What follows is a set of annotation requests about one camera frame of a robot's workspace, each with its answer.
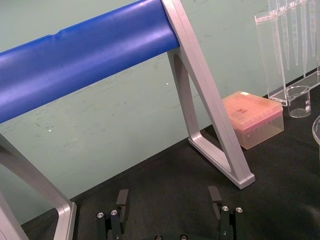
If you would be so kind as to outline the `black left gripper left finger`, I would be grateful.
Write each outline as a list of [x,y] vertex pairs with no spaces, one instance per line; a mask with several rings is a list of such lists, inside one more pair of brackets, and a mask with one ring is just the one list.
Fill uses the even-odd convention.
[[108,212],[96,214],[96,231],[98,240],[123,240],[130,211],[130,191],[121,189],[115,208]]

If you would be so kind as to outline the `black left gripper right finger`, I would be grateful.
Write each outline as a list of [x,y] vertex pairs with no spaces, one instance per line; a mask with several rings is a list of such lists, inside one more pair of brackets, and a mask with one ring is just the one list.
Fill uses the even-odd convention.
[[244,239],[244,209],[242,207],[230,208],[223,204],[222,197],[216,186],[208,186],[214,214],[219,222],[219,240]]

